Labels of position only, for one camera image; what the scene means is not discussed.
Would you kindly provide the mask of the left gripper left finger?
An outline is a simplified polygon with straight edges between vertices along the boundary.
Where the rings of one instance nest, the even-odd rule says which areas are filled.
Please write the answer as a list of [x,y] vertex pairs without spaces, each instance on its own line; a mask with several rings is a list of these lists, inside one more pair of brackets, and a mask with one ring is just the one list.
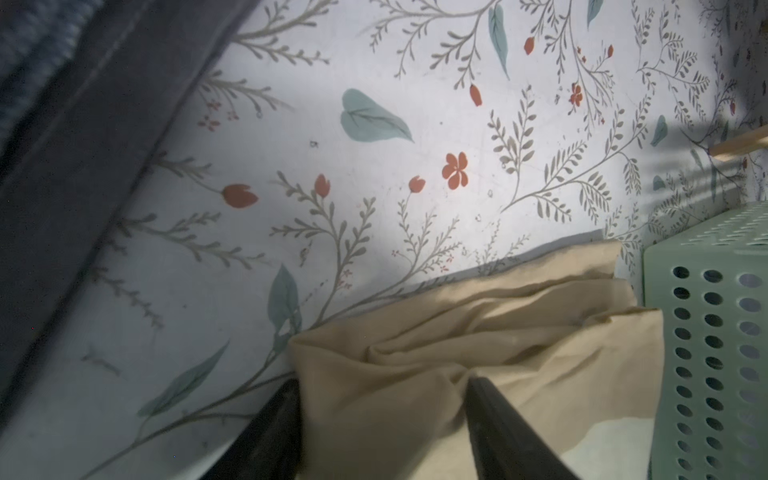
[[299,382],[285,382],[202,480],[291,480],[302,451]]

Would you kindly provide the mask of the beige and grey pillowcase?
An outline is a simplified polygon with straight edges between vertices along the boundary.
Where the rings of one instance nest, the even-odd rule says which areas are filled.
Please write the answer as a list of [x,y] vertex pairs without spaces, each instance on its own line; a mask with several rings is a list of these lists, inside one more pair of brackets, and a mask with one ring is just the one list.
[[643,479],[663,317],[615,274],[617,240],[567,246],[290,340],[303,479],[473,479],[484,377],[585,479]]

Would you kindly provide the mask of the mint green plastic basket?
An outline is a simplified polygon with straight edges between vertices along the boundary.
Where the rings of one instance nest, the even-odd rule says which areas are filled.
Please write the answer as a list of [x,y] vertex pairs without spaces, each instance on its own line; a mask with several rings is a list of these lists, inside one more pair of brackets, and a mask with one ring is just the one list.
[[651,478],[766,478],[766,202],[649,247],[643,282],[665,346]]

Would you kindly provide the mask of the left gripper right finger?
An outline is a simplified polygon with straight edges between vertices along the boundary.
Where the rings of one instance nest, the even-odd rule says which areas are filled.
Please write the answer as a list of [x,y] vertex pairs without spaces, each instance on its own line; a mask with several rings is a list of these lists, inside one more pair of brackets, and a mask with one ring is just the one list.
[[464,409],[480,479],[577,479],[489,379],[468,381]]

